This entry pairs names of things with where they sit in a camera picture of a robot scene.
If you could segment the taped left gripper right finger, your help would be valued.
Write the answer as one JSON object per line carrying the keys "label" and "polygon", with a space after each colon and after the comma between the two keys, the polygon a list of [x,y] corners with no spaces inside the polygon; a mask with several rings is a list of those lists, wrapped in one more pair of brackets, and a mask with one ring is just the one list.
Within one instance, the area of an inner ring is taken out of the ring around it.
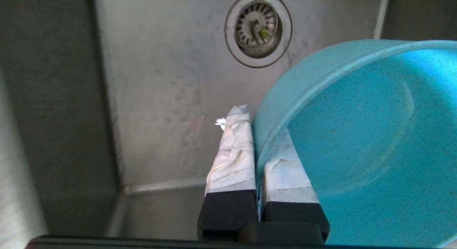
{"label": "taped left gripper right finger", "polygon": [[261,222],[283,226],[302,242],[326,242],[330,224],[285,128],[262,174]]}

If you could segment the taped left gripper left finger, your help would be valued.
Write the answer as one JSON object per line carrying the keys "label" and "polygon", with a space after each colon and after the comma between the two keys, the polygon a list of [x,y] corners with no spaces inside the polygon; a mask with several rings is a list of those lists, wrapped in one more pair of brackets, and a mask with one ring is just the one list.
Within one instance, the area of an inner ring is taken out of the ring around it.
{"label": "taped left gripper left finger", "polygon": [[255,152],[248,104],[228,112],[219,151],[207,175],[197,221],[199,241],[236,241],[258,221]]}

